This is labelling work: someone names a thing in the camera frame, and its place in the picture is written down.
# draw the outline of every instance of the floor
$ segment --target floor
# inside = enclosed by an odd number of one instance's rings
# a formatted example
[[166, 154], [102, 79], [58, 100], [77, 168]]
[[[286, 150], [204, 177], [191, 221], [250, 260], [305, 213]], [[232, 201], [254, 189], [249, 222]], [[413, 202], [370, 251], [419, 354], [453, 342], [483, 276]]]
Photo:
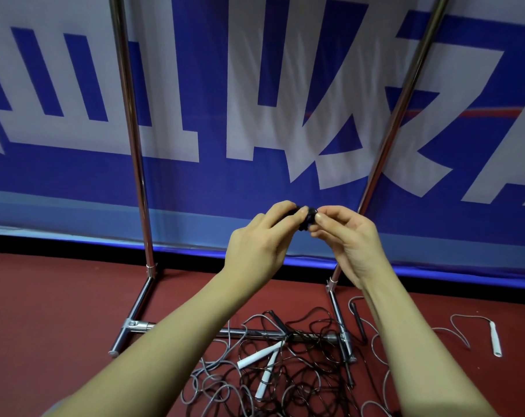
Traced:
[[[167, 271], [144, 320], [160, 320], [209, 279], [205, 273]], [[0, 417], [40, 416], [110, 363], [107, 352], [144, 280], [145, 270], [139, 266], [0, 253]], [[358, 293], [355, 288], [337, 291], [347, 326], [355, 333], [347, 301]], [[479, 314], [496, 322], [503, 358], [492, 354], [489, 327], [481, 320], [458, 321], [471, 351], [451, 334], [440, 337], [501, 416], [525, 415], [525, 305], [412, 296], [433, 326], [449, 326], [454, 313]], [[271, 281], [231, 325], [239, 327], [269, 308], [283, 320], [296, 319], [315, 306], [330, 309], [323, 286]], [[358, 308], [363, 318], [371, 319], [363, 302]], [[363, 352], [375, 380], [381, 381], [385, 366], [368, 347]], [[353, 375], [356, 398], [375, 399], [362, 364], [353, 365]], [[388, 400], [395, 403], [391, 383]], [[170, 415], [183, 413], [183, 406], [176, 404]], [[381, 415], [374, 413], [365, 410], [366, 417]]]

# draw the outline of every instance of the right hand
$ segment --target right hand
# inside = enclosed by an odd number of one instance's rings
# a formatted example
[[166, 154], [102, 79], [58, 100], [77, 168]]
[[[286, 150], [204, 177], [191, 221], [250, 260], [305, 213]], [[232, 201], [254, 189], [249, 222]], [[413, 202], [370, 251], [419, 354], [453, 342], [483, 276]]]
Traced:
[[393, 273], [384, 254], [375, 224], [344, 206], [321, 206], [312, 237], [330, 246], [337, 263], [353, 284], [362, 289], [366, 282]]

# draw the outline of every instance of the white jump rope handle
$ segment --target white jump rope handle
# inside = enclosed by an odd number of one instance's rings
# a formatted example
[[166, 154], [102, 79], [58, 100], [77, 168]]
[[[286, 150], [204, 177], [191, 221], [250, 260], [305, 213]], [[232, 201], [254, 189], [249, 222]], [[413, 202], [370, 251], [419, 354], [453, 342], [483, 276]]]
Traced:
[[270, 376], [272, 375], [272, 369], [274, 367], [274, 363], [276, 362], [276, 357], [278, 357], [278, 350], [274, 351], [272, 356], [270, 356], [270, 360], [268, 361], [266, 369], [262, 374], [263, 376], [261, 378], [259, 388], [257, 389], [257, 393], [255, 394], [256, 400], [260, 401], [261, 399], [263, 399], [264, 392], [266, 391], [266, 386], [268, 385], [268, 381], [270, 380]]
[[490, 339], [492, 340], [492, 352], [496, 357], [502, 357], [502, 347], [500, 346], [500, 338], [496, 331], [496, 324], [490, 321]]
[[279, 343], [275, 343], [274, 345], [271, 345], [270, 347], [263, 348], [262, 350], [257, 351], [256, 353], [251, 354], [250, 356], [247, 356], [244, 359], [239, 360], [238, 362], [239, 370], [253, 364], [256, 361], [259, 361], [261, 358], [270, 355], [272, 352], [279, 350], [280, 348], [282, 348], [283, 345], [284, 345], [284, 342], [280, 341]]

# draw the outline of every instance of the metal rack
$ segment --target metal rack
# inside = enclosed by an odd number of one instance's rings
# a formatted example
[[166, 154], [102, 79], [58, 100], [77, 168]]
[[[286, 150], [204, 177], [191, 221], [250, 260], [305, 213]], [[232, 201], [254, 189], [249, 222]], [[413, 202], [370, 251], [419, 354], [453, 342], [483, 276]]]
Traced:
[[[124, 350], [127, 337], [132, 332], [134, 333], [145, 333], [149, 329], [152, 329], [155, 324], [144, 322], [138, 320], [140, 317], [142, 308], [147, 303], [149, 294], [152, 293], [153, 289], [156, 286], [156, 264], [154, 262], [153, 254], [153, 237], [151, 234], [150, 219], [148, 216], [148, 202], [147, 202], [147, 192], [145, 189], [145, 176], [143, 173], [143, 164], [142, 164], [142, 153], [141, 153], [141, 139], [139, 136], [139, 124], [137, 121], [137, 111], [135, 106], [135, 94], [133, 88], [133, 79], [131, 75], [131, 63], [129, 57], [129, 49], [127, 46], [127, 26], [126, 26], [126, 15], [125, 15], [125, 6], [124, 0], [109, 0], [110, 1], [110, 11], [113, 22], [113, 31], [114, 38], [116, 43], [116, 54], [118, 56], [118, 67], [120, 71], [120, 80], [122, 85], [122, 93], [124, 97], [124, 107], [127, 120], [127, 131], [129, 134], [129, 142], [131, 147], [131, 158], [133, 160], [134, 166], [134, 175], [135, 183], [137, 188], [137, 198], [139, 200], [139, 212], [141, 216], [141, 228], [143, 233], [143, 243], [145, 245], [145, 256], [147, 263], [147, 279], [145, 285], [143, 286], [137, 300], [131, 311], [127, 315], [127, 318], [122, 325], [118, 337], [113, 344], [109, 354], [112, 357], [118, 357], [120, 353]], [[380, 147], [379, 153], [371, 168], [369, 178], [363, 196], [357, 208], [357, 212], [364, 215], [369, 207], [370, 199], [374, 193], [377, 181], [384, 169], [386, 160], [388, 159], [388, 154], [390, 153], [391, 147], [395, 140], [395, 137], [400, 128], [401, 121], [405, 116], [407, 111], [407, 106], [415, 89], [415, 84], [419, 79], [419, 75], [423, 69], [423, 65], [426, 61], [426, 57], [434, 40], [434, 37], [438, 31], [440, 21], [444, 16], [446, 6], [449, 0], [436, 0], [433, 11], [430, 15], [425, 34], [419, 45], [413, 59], [409, 70], [405, 76], [403, 88], [401, 90], [400, 97], [390, 119], [388, 121], [387, 131], [384, 135], [382, 145]], [[349, 361], [356, 361], [356, 358], [353, 354], [353, 348], [351, 346], [350, 335], [347, 332], [347, 329], [344, 325], [344, 319], [342, 317], [342, 312], [339, 308], [336, 294], [334, 289], [337, 284], [337, 280], [340, 277], [342, 270], [339, 265], [336, 265], [334, 273], [326, 285], [326, 291], [330, 296], [330, 302], [332, 304], [334, 314], [337, 322], [340, 326], [340, 336], [339, 339], [333, 335], [328, 335], [328, 341], [332, 343], [341, 342], [344, 344], [345, 351], [348, 355]], [[232, 336], [242, 336], [245, 333], [244, 329], [230, 329]], [[228, 329], [222, 329], [218, 336], [228, 336]], [[262, 331], [249, 330], [246, 338], [257, 340], [260, 339], [263, 335]], [[279, 339], [283, 334], [276, 332], [276, 337]]]

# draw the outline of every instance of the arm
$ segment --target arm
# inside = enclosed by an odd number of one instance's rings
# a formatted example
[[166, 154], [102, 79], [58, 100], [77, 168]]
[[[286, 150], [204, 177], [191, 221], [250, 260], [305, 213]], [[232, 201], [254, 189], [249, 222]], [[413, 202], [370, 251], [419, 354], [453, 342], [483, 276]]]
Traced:
[[222, 272], [49, 416], [165, 416], [218, 331], [284, 263], [307, 214], [280, 221], [294, 207], [277, 203], [234, 231]]
[[363, 290], [380, 331], [404, 417], [496, 416], [419, 312], [386, 259], [374, 224], [341, 206], [325, 206], [311, 235], [332, 247]]

